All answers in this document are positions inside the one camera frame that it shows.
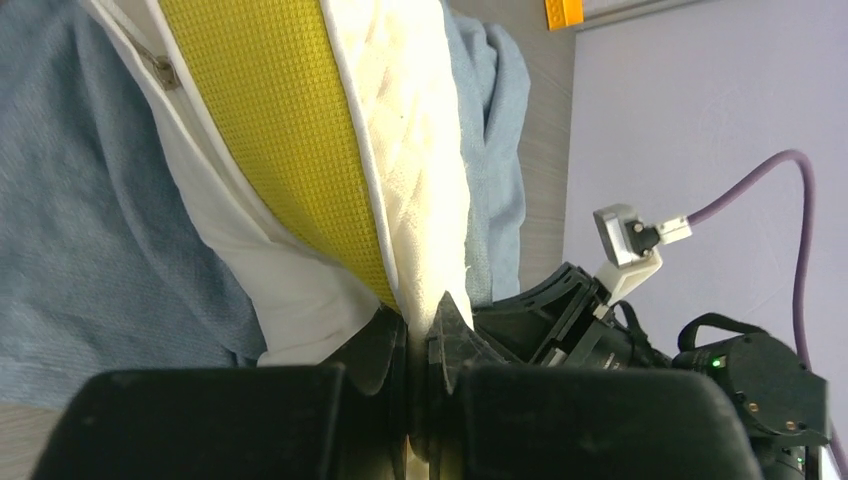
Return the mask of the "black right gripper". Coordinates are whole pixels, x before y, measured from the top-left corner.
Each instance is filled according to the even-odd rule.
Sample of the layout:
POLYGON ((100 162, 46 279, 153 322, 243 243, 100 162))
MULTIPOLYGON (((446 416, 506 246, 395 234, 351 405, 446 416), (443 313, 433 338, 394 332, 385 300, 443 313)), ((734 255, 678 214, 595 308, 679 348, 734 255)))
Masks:
POLYGON ((511 363, 591 369, 669 368, 632 306, 584 269, 563 263, 539 285, 477 309, 474 328, 511 363))

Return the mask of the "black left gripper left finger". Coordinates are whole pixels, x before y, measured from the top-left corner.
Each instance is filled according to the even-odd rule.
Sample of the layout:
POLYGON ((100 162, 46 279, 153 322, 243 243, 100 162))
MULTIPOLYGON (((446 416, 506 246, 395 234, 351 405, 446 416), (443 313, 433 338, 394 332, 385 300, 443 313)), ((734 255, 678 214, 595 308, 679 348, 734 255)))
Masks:
POLYGON ((406 326, 380 309, 317 365, 88 380, 36 479, 401 479, 406 326))

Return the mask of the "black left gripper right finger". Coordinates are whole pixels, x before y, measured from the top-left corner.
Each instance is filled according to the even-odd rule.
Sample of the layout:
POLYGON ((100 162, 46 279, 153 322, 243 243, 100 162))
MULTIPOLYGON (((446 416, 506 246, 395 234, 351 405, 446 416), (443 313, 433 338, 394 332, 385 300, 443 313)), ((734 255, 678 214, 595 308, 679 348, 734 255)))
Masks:
POLYGON ((735 410, 685 371, 510 365, 450 295, 427 338, 433 479, 758 479, 735 410))

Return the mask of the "cream pillow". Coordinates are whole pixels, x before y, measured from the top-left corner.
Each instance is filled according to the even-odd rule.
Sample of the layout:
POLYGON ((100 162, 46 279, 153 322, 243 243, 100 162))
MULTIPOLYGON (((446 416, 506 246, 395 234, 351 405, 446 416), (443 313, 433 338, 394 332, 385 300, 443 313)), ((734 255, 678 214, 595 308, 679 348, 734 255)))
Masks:
POLYGON ((88 1, 140 86, 262 366, 316 364, 386 306, 420 350, 472 320, 470 192, 438 1, 88 1))

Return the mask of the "blue pillowcase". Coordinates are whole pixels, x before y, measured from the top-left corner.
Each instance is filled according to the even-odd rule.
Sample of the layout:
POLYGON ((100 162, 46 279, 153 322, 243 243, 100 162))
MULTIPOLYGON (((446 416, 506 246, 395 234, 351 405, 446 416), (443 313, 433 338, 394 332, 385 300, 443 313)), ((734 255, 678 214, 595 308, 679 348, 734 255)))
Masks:
MULTIPOLYGON (((1 5, 1 399, 60 408, 130 368, 259 365, 247 293, 200 238, 152 110, 88 1, 1 5)), ((520 290, 530 78, 501 27, 443 1, 475 308, 520 290)))

